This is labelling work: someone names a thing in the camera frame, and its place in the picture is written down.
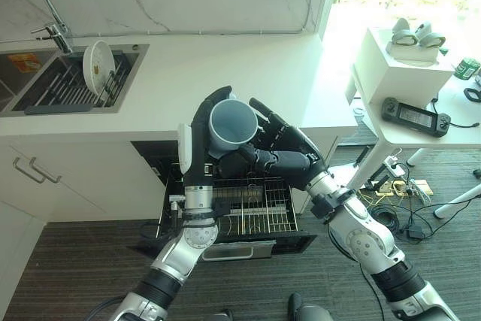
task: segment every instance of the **black glove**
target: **black glove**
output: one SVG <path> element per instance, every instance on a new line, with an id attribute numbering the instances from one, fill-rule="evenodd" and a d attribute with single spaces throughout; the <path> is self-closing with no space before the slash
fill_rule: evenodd
<path id="1" fill-rule="evenodd" d="M 282 176 L 290 186 L 305 189 L 310 180 L 327 170 L 316 145 L 303 132 L 257 99 L 251 98 L 249 105 L 260 113 L 259 130 L 248 144 L 220 159 L 222 177 L 251 165 L 255 171 Z"/>
<path id="2" fill-rule="evenodd" d="M 199 105 L 191 123 L 192 129 L 192 164 L 183 175 L 184 186 L 211 186 L 212 176 L 206 175 L 205 164 L 209 156 L 209 117 L 214 105 L 227 99 L 232 91 L 231 86 L 219 88 Z"/>

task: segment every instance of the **stainless steel sink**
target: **stainless steel sink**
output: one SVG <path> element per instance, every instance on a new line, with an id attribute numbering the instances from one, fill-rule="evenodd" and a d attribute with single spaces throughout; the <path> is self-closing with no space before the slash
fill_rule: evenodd
<path id="1" fill-rule="evenodd" d="M 44 65 L 56 51 L 51 49 L 0 53 L 0 112 L 38 73 L 37 67 Z M 20 59 L 25 61 L 20 61 L 19 64 L 15 62 Z"/>
<path id="2" fill-rule="evenodd" d="M 0 117 L 34 114 L 115 113 L 137 73 L 148 44 L 111 46 L 115 71 L 100 94 L 87 88 L 82 60 L 86 47 L 64 55 L 56 52 L 42 69 L 8 102 Z"/>

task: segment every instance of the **gray carpet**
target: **gray carpet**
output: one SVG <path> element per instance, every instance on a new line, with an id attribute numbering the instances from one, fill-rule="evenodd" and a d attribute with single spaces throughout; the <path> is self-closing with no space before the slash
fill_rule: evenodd
<path id="1" fill-rule="evenodd" d="M 363 116 L 354 116 L 358 127 L 354 133 L 342 137 L 339 141 L 340 146 L 363 146 L 377 143 L 377 136 L 362 122 Z"/>
<path id="2" fill-rule="evenodd" d="M 360 147 L 342 147 L 332 165 L 351 162 Z M 406 159 L 411 153 L 403 153 Z M 428 180 L 433 201 L 449 201 L 479 181 L 479 150 L 433 151 L 412 170 Z M 421 204 L 413 202 L 414 207 Z M 430 211 L 421 212 L 440 225 Z M 399 241 L 421 275 L 434 284 L 463 321 L 481 319 L 481 201 L 474 201 L 431 240 L 419 245 Z M 272 259 L 199 264 L 171 305 L 171 320 L 201 320 L 224 307 L 238 320 L 285 320 L 287 298 L 300 292 L 321 304 L 335 320 L 380 320 L 372 291 L 356 263 L 330 244 L 325 226 L 310 213 L 298 219 L 319 236 L 302 254 Z M 129 250 L 141 221 L 51 223 L 23 274 L 5 321 L 78 321 L 100 301 L 123 294 L 147 271 L 148 259 Z M 384 306 L 386 320 L 394 320 Z"/>

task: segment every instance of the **faucet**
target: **faucet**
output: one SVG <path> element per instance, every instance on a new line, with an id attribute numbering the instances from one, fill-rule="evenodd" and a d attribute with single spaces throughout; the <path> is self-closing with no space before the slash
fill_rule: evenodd
<path id="1" fill-rule="evenodd" d="M 57 47 L 59 47 L 64 54 L 73 53 L 74 50 L 71 43 L 70 29 L 60 17 L 59 12 L 57 11 L 57 9 L 55 9 L 51 0 L 45 0 L 45 2 L 47 3 L 47 6 L 50 9 L 50 13 L 52 13 L 55 22 L 47 23 L 42 28 L 32 30 L 31 33 L 35 34 L 46 30 L 49 36 L 37 38 L 38 40 L 52 39 L 53 41 L 55 41 L 55 44 L 57 44 Z"/>

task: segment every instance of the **gray cup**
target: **gray cup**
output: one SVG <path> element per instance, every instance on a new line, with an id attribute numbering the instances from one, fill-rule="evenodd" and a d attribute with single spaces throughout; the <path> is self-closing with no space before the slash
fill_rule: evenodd
<path id="1" fill-rule="evenodd" d="M 256 113 L 248 104 L 237 99 L 220 101 L 210 112 L 209 131 L 209 154 L 218 159 L 254 137 L 257 132 Z"/>

